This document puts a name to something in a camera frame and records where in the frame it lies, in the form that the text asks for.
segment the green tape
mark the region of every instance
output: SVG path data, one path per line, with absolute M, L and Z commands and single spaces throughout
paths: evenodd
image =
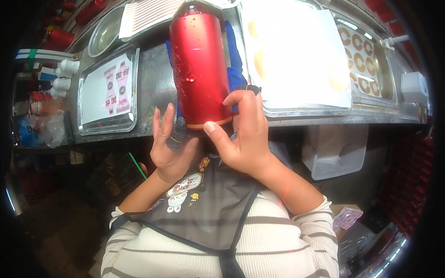
M 134 159 L 133 155 L 130 152 L 128 152 L 128 154 L 130 155 L 131 159 L 133 159 L 134 164 L 139 169 L 139 171 L 141 172 L 141 175 L 144 177 L 144 179 L 147 179 L 144 172 L 142 172 L 142 169 L 139 167 L 139 164 L 136 162 L 136 159 Z
M 28 54 L 28 72 L 32 73 L 34 70 L 34 58 L 36 57 L 37 49 L 30 49 Z

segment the blue towel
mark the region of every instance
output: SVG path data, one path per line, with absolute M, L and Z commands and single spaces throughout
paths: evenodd
M 233 32 L 232 25 L 230 25 L 230 22 L 228 20 L 226 20 L 224 24 L 226 26 L 227 44 L 229 46 L 229 56 L 231 64 L 231 67 L 227 68 L 227 76 L 229 78 L 229 89 L 231 92 L 233 92 L 236 87 L 240 85 L 247 85 L 247 81 L 243 76 L 243 62 L 241 61 L 238 49 L 236 48 L 235 33 Z M 171 66 L 171 46 L 169 40 L 166 40 L 166 47 Z M 182 116 L 179 104 L 176 105 L 176 111 L 178 113 L 178 117 Z M 232 111 L 238 111 L 238 105 L 234 105 L 232 107 Z

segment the metal bowl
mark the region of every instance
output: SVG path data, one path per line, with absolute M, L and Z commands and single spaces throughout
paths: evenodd
M 125 6 L 117 6 L 107 13 L 93 31 L 88 43 L 88 55 L 97 57 L 117 41 Z

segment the fingernail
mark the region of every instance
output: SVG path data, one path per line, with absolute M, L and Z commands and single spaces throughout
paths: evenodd
M 216 126 L 215 123 L 212 121 L 207 121 L 204 123 L 204 131 L 209 135 L 215 130 Z

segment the gold trim band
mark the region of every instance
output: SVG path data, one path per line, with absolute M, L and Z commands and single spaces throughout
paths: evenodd
M 230 122 L 232 119 L 233 119 L 233 117 L 230 116 L 229 118 L 227 118 L 225 120 L 216 121 L 215 123 L 217 125 L 223 125 L 223 124 L 226 124 L 226 123 Z M 187 125 L 187 128 L 188 129 L 203 129 L 204 128 L 204 124 L 202 124 L 202 125 Z
M 173 136 L 170 136 L 170 138 L 177 143 L 182 143 L 182 142 L 179 142 L 178 140 L 174 139 Z

